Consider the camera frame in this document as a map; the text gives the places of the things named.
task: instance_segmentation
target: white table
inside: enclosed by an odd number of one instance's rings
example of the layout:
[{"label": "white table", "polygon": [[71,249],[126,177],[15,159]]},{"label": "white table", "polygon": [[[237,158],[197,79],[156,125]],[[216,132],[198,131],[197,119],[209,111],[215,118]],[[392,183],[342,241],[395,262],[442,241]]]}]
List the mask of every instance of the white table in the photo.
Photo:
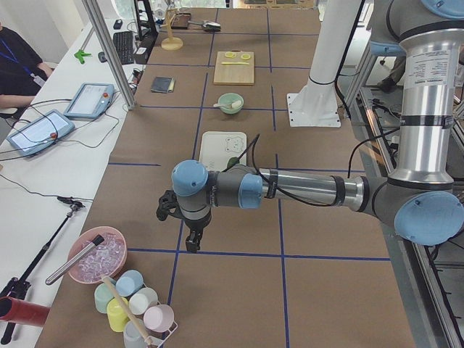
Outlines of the white table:
[{"label": "white table", "polygon": [[[107,20],[112,32],[115,20]],[[74,58],[74,53],[81,48],[91,25],[87,25],[76,42],[70,47],[46,85],[40,90],[35,102],[50,99],[71,99],[85,82],[113,83],[118,87],[107,63],[101,63],[97,54],[102,50],[95,35],[92,35],[85,52],[92,57],[85,57],[85,64]],[[124,65],[124,71],[129,78],[133,68],[142,66]],[[121,126],[125,119],[127,107],[120,94],[107,113],[120,120],[119,125],[96,149],[89,149],[78,143],[59,142],[52,148],[30,159],[15,159],[0,162],[4,169],[2,175],[10,178],[31,191],[44,194],[59,194],[93,199],[99,187],[104,170],[108,163]],[[64,111],[67,103],[40,106],[45,113],[50,109]],[[28,110],[23,116],[26,120],[35,120],[40,115],[34,110]],[[76,128],[88,121],[74,121]],[[82,141],[88,145],[96,145],[107,134],[117,121],[106,115],[84,128],[71,133],[66,139]],[[7,141],[0,146],[0,152],[11,150]],[[3,288],[11,277],[20,277],[37,255],[41,247],[51,238],[59,224],[70,211],[69,207],[56,198],[43,198],[32,195],[22,188],[0,178],[0,287]],[[32,272],[28,281],[32,284],[26,300],[40,305],[53,304],[59,281],[53,286],[47,286],[45,279],[67,259],[67,253],[74,240],[81,232],[82,226],[90,209],[91,203],[85,203],[86,208],[75,213],[67,222],[51,249]],[[6,323],[0,323],[0,336],[3,336]],[[41,329],[32,326],[16,326],[12,342],[8,347],[33,347]]]}]

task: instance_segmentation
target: microphone stand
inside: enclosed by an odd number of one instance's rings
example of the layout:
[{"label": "microphone stand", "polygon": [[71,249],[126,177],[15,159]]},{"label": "microphone stand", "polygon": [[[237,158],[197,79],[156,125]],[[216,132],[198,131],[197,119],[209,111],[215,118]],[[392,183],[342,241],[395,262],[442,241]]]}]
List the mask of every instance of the microphone stand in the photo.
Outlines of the microphone stand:
[{"label": "microphone stand", "polygon": [[[80,208],[85,207],[82,202],[73,200],[72,197],[58,197],[58,200],[70,205],[71,211],[66,214],[66,218],[63,220],[61,225],[55,231],[50,240],[42,247],[38,252],[32,263],[29,265],[28,269],[23,273],[23,275],[18,279],[13,277],[9,280],[8,284],[0,292],[0,297],[14,297],[15,299],[25,299],[28,289],[30,288],[30,283],[26,280],[28,276],[32,273],[34,268],[40,262],[42,257],[44,257],[47,250],[50,249],[51,243],[57,237],[58,233],[61,231],[65,223],[73,216],[74,212],[77,212]],[[0,344],[8,344],[12,340],[13,331],[15,330],[16,323],[8,323],[7,328],[5,329],[4,335],[0,340]]]}]

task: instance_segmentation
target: wooden cutting board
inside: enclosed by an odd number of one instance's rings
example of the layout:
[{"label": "wooden cutting board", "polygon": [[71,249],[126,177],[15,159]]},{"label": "wooden cutting board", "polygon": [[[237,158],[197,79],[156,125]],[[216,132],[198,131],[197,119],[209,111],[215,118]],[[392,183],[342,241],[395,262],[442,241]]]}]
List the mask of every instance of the wooden cutting board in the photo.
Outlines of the wooden cutting board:
[{"label": "wooden cutting board", "polygon": [[[247,51],[234,51],[234,57],[227,57],[225,51],[219,51],[215,66],[215,85],[254,85],[254,53]],[[248,54],[249,59],[242,59],[242,54]],[[223,65],[223,62],[246,62],[249,65]]]}]

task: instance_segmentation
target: green bowl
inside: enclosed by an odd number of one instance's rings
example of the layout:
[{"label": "green bowl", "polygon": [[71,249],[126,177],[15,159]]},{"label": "green bowl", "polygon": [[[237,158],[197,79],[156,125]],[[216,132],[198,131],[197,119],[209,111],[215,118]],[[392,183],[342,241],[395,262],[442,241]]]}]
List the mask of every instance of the green bowl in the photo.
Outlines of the green bowl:
[{"label": "green bowl", "polygon": [[244,106],[244,99],[241,97],[240,94],[237,93],[226,93],[223,94],[222,96],[219,97],[219,100],[217,101],[219,104],[232,104],[236,102],[237,100],[241,101],[241,106],[238,107],[237,109],[229,109],[227,107],[219,107],[222,112],[228,115],[233,115],[236,114],[241,110],[241,108]]}]

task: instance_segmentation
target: yellow cup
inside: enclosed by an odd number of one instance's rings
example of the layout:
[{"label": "yellow cup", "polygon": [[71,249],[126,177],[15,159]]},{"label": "yellow cup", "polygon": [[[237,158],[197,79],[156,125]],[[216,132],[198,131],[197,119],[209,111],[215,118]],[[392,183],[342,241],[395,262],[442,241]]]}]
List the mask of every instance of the yellow cup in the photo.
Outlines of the yellow cup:
[{"label": "yellow cup", "polygon": [[[123,301],[126,304],[128,303],[128,300],[124,297]],[[125,324],[129,321],[129,317],[125,314],[124,309],[119,305],[116,299],[109,301],[107,315],[109,327],[115,332],[123,332]]]}]

